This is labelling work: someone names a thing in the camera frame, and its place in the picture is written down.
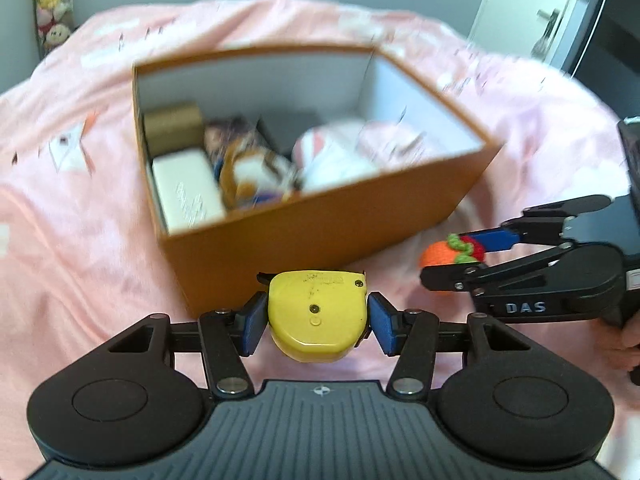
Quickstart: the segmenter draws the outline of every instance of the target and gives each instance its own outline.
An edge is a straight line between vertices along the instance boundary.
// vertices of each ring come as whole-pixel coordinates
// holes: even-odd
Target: red crochet toy
[[[449,264],[469,264],[484,262],[485,250],[471,236],[451,234],[441,242],[431,244],[420,257],[420,266],[438,266]]]

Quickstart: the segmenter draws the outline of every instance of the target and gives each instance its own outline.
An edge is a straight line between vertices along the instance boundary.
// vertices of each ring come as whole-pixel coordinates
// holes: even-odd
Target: black device
[[[488,252],[515,244],[555,246],[487,267],[425,267],[429,290],[469,291],[478,312],[507,323],[601,317],[622,327],[640,308],[640,120],[618,123],[630,192],[592,195],[525,209],[499,228],[466,233]],[[640,368],[631,372],[640,384]]]
[[[46,464],[32,480],[606,480],[594,457],[614,415],[592,376],[483,313],[466,323],[367,301],[384,353],[378,381],[266,381],[240,356],[268,296],[171,324],[151,314],[43,382],[28,423]],[[208,388],[174,369],[200,352]],[[464,367],[431,389],[437,352]]]

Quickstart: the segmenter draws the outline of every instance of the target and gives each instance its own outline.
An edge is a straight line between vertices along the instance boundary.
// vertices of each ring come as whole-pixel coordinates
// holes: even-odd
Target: tape measure
[[[367,326],[364,274],[297,270],[277,274],[269,285],[271,337],[303,363],[329,363],[354,347]]]

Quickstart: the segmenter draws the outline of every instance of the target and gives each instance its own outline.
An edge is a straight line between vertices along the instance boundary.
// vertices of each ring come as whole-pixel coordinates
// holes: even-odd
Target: bed
[[[542,64],[478,50],[446,24],[410,12],[372,11],[321,0],[203,0],[130,6],[88,19],[33,76],[0,96],[0,478],[26,478],[42,462],[25,415],[44,379],[150,312],[187,320],[146,209],[134,140],[131,66],[177,52],[233,48],[269,38],[372,41],[402,57],[506,144],[444,224],[350,269],[367,272],[398,308],[463,321],[465,294],[421,287],[418,256],[450,232],[488,228],[529,205],[594,192],[625,194],[617,117],[589,91]],[[50,142],[81,130],[67,164]],[[85,164],[72,164],[80,157]],[[516,247],[493,263],[524,255]],[[616,420],[598,457],[625,480],[640,476],[640,390],[594,350],[589,323],[520,330],[594,374],[611,391]],[[265,378],[388,379],[394,359],[370,338],[334,364],[298,364],[268,335],[246,360]],[[438,358],[434,386],[461,366]],[[178,370],[204,385],[200,362]]]

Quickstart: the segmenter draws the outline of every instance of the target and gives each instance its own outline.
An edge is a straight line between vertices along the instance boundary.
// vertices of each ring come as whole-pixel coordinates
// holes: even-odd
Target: finger
[[[622,330],[606,324],[601,319],[595,319],[591,322],[591,331],[597,348],[612,350],[624,350],[628,348],[628,346],[622,343]]]
[[[640,366],[640,350],[629,348],[627,350],[603,350],[605,359],[615,370],[626,370],[630,372],[635,367]]]
[[[636,312],[622,329],[622,344],[627,348],[640,344],[640,312]]]

